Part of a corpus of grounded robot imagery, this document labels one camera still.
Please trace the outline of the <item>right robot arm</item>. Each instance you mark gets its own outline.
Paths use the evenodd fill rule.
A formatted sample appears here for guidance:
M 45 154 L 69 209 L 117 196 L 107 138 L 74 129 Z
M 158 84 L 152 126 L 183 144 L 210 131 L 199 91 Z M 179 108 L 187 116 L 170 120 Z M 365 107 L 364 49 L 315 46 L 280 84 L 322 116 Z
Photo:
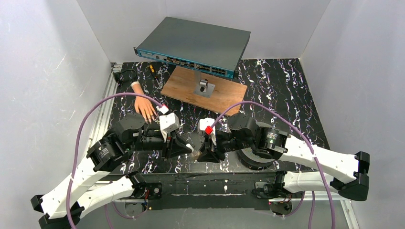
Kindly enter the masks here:
M 309 145 L 240 113 L 229 118 L 227 131 L 215 130 L 212 118 L 201 119 L 198 128 L 204 137 L 198 162 L 219 163 L 226 153 L 236 152 L 254 169 L 269 167 L 277 160 L 312 168 L 310 172 L 277 172 L 273 181 L 254 189 L 258 197 L 329 190 L 354 201 L 368 198 L 370 155 L 364 151 L 351 155 Z

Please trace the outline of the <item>nail polish bottle white cap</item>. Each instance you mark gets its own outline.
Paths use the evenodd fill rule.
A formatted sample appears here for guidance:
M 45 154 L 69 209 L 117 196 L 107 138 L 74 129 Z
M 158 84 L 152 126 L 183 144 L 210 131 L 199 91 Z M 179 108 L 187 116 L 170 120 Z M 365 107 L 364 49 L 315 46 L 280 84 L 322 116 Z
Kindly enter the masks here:
M 195 149 L 191 144 L 186 145 L 190 150 L 190 156 L 193 160 L 197 160 L 201 156 L 201 151 L 199 149 Z

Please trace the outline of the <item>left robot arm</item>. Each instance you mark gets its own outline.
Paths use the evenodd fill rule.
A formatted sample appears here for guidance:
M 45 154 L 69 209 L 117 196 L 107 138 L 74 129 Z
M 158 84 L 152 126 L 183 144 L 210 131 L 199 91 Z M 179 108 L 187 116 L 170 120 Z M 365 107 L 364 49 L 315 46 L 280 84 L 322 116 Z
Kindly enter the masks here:
M 94 209 L 120 198 L 147 198 L 145 179 L 137 172 L 124 175 L 106 186 L 93 185 L 127 162 L 130 149 L 160 151 L 162 158 L 172 158 L 193 152 L 193 145 L 178 133 L 179 119 L 170 113 L 158 123 L 146 124 L 138 113 L 126 115 L 106 131 L 75 168 L 75 174 L 66 177 L 45 195 L 31 199 L 34 210 L 41 212 L 42 229 L 70 229 Z

